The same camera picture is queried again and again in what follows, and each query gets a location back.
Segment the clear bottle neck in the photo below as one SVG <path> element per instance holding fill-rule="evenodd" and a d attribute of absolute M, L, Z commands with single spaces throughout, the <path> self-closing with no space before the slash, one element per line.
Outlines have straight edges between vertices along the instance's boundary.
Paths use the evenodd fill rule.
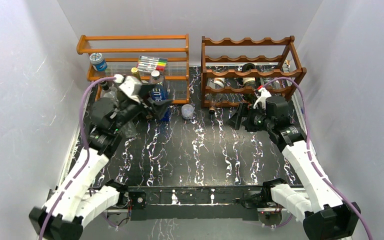
<path fill-rule="evenodd" d="M 123 136 L 128 139 L 134 138 L 137 135 L 136 126 L 132 120 L 128 121 L 121 127 L 121 132 Z"/>

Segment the dark wine bottle black neck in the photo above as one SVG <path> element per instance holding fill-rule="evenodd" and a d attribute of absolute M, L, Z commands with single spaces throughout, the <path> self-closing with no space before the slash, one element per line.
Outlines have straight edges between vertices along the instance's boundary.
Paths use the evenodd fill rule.
<path fill-rule="evenodd" d="M 242 66 L 242 72 L 247 72 L 249 70 L 254 70 L 256 69 L 256 66 L 253 63 L 246 63 Z M 242 78 L 242 85 L 244 87 L 252 87 L 253 92 L 252 93 L 246 93 L 243 95 L 244 99 L 249 102 L 253 103 L 257 97 L 255 95 L 255 88 L 256 88 L 256 79 L 254 77 L 243 77 Z"/>

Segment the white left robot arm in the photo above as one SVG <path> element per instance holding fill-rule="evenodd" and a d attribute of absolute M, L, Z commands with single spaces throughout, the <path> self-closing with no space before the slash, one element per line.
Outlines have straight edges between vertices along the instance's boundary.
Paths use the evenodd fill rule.
<path fill-rule="evenodd" d="M 111 179 L 97 190 L 92 181 L 109 163 L 122 140 L 121 129 L 137 115 L 148 112 L 161 119 L 172 101 L 154 100 L 149 83 L 123 83 L 121 100 L 102 97 L 90 106 L 89 130 L 81 130 L 82 152 L 57 191 L 42 207 L 29 213 L 40 240 L 78 240 L 84 228 L 108 208 L 130 208 L 134 197 L 126 184 Z"/>

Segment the dark red bottle gold cap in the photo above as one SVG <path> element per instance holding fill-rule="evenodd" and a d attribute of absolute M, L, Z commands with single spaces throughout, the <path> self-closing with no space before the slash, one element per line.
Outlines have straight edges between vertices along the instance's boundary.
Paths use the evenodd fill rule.
<path fill-rule="evenodd" d="M 136 79 L 138 79 L 138 81 L 140 81 L 140 82 L 142 81 L 140 72 L 139 72 L 139 70 L 138 70 L 137 67 L 132 67 L 131 70 L 130 70 L 130 72 L 131 72 L 131 75 L 132 75 L 133 77 L 135 77 Z"/>

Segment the blue carton bottle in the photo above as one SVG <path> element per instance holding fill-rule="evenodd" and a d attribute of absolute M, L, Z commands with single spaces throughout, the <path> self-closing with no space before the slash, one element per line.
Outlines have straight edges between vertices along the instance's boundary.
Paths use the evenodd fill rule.
<path fill-rule="evenodd" d="M 157 70 L 153 71 L 150 74 L 150 84 L 159 84 L 160 87 L 156 87 L 152 90 L 150 93 L 151 98 L 156 101 L 161 100 L 170 100 L 169 99 L 169 93 L 167 84 L 165 82 L 165 77 Z M 168 108 L 168 111 L 163 119 L 161 119 L 163 122 L 169 122 L 170 121 L 170 108 Z"/>

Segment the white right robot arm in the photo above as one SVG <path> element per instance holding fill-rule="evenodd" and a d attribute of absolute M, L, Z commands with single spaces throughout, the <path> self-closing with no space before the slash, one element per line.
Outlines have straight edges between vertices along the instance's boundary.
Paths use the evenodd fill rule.
<path fill-rule="evenodd" d="M 235 130 L 265 131 L 270 140 L 292 165 L 308 197 L 292 190 L 283 179 L 266 181 L 259 194 L 238 200 L 251 200 L 268 207 L 285 207 L 303 224 L 310 240 L 339 240 L 353 235 L 360 208 L 356 202 L 347 203 L 328 185 L 327 177 L 318 168 L 316 158 L 307 148 L 309 140 L 304 130 L 292 124 L 289 104 L 281 96 L 263 97 L 255 106 L 242 102 L 227 121 Z"/>

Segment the clear square liquor bottle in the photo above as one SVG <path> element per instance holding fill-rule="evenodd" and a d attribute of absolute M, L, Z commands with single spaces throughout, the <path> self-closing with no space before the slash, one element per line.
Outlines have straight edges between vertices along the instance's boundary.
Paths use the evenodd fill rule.
<path fill-rule="evenodd" d="M 101 93 L 99 95 L 99 98 L 109 98 L 111 99 L 115 104 L 117 104 L 117 97 L 116 97 L 116 88 L 113 86 L 113 83 L 111 81 L 103 81 L 99 83 L 101 87 Z"/>

